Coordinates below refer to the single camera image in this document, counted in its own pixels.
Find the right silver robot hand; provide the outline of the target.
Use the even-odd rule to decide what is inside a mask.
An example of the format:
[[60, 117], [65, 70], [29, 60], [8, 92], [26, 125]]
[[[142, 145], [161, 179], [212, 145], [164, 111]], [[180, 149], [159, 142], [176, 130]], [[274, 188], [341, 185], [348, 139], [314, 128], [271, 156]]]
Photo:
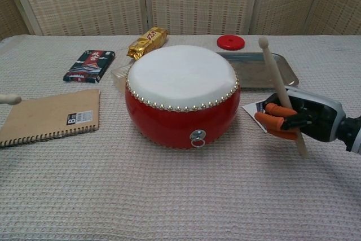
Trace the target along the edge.
[[286, 88], [291, 108], [281, 105], [277, 93], [261, 103], [254, 114], [266, 131], [280, 138], [296, 140], [296, 130], [321, 142], [343, 140], [346, 114], [340, 102], [296, 87]]

